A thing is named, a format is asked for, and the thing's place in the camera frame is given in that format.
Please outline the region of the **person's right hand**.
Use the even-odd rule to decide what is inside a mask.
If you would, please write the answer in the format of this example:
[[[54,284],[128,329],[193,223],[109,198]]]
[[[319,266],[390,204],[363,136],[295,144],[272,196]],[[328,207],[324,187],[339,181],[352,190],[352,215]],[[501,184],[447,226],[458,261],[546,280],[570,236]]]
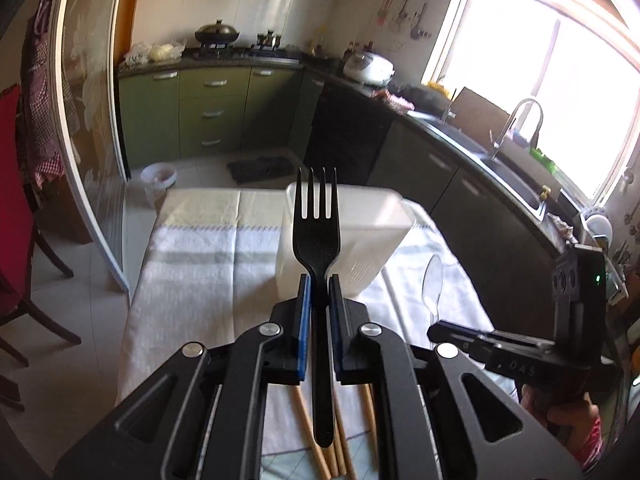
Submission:
[[[570,433],[565,447],[586,468],[596,461],[603,446],[600,411],[596,404],[585,393],[582,400],[560,404],[541,412],[536,409],[537,390],[524,385],[522,387],[521,406],[533,415],[542,426],[551,425],[568,427]]]

